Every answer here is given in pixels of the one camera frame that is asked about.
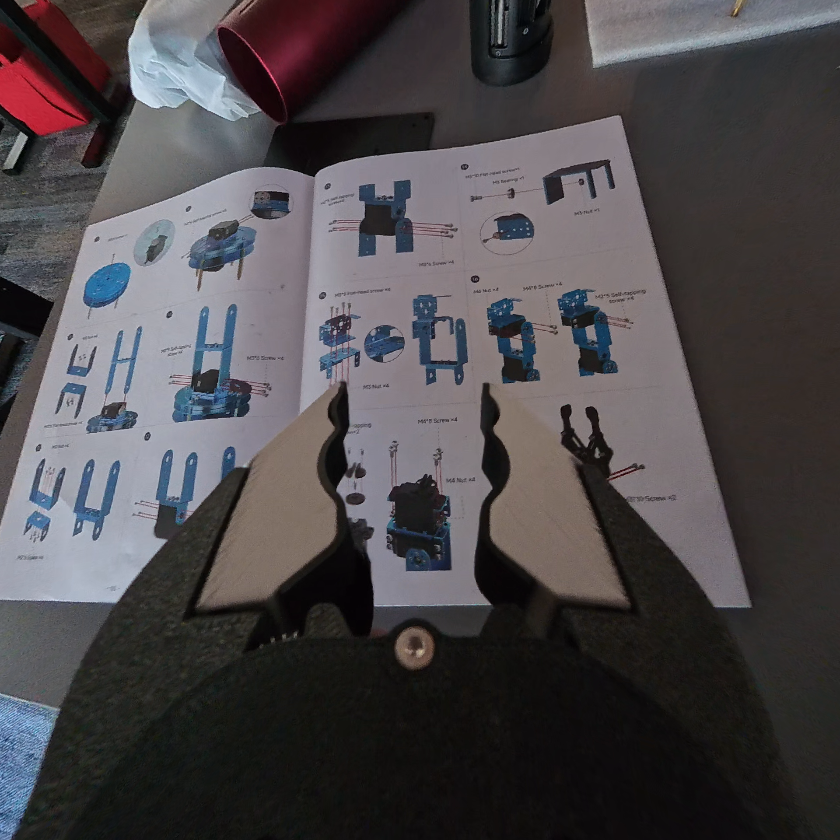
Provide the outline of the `red box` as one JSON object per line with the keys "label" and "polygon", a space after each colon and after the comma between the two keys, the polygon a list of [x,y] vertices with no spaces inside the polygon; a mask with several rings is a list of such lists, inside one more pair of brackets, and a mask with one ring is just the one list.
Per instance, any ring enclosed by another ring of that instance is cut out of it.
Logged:
{"label": "red box", "polygon": [[[95,88],[105,90],[111,76],[109,66],[56,5],[37,1],[24,7],[24,11]],[[1,104],[39,136],[80,127],[92,119],[91,113],[4,25],[1,26]]]}

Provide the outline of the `red metal tube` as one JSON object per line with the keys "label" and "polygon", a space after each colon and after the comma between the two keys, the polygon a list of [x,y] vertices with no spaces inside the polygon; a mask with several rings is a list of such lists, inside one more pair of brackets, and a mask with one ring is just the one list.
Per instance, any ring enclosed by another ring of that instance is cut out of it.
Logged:
{"label": "red metal tube", "polygon": [[227,63],[258,109],[288,122],[402,12],[401,1],[249,1],[216,28]]}

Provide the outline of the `black cylinder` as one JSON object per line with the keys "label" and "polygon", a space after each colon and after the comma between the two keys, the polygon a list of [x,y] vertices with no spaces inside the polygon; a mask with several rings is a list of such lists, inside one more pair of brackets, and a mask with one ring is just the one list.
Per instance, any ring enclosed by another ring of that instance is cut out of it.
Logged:
{"label": "black cylinder", "polygon": [[470,1],[469,33],[474,76],[495,87],[518,84],[549,60],[551,1]]}

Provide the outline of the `white crumpled wrap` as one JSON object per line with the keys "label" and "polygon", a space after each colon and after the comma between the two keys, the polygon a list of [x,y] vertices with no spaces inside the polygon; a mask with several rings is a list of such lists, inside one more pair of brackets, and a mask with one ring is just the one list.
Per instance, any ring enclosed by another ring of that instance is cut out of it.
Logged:
{"label": "white crumpled wrap", "polygon": [[216,27],[239,1],[148,1],[129,37],[134,97],[153,108],[187,101],[229,121],[259,111],[239,86]]}

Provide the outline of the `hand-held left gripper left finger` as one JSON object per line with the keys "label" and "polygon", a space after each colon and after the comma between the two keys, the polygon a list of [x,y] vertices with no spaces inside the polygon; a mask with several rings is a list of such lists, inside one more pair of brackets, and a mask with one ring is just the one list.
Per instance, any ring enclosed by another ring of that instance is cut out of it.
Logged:
{"label": "hand-held left gripper left finger", "polygon": [[345,467],[346,384],[331,386],[252,458],[196,600],[198,613],[299,611],[350,586],[350,534],[336,492]]}

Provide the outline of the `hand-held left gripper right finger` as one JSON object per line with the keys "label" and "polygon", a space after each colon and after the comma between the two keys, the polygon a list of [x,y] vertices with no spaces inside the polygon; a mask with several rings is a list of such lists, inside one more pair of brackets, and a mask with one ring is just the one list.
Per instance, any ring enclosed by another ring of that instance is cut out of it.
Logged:
{"label": "hand-held left gripper right finger", "polygon": [[499,386],[483,384],[481,468],[490,492],[478,526],[478,588],[494,606],[631,601],[574,457]]}

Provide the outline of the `open instruction manual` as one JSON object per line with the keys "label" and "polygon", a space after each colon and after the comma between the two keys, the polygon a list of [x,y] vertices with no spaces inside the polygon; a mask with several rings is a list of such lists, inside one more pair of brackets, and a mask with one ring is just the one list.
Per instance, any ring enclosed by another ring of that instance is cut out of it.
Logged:
{"label": "open instruction manual", "polygon": [[331,385],[378,606],[467,605],[484,383],[595,461],[714,606],[751,605],[620,117],[90,226],[2,521],[2,599],[116,602]]}

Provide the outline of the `white foam sheet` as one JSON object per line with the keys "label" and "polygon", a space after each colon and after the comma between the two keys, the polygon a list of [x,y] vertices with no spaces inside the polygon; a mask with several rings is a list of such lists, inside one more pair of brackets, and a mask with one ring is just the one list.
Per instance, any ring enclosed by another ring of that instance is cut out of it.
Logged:
{"label": "white foam sheet", "polygon": [[585,1],[594,67],[734,45],[837,23],[838,1]]}

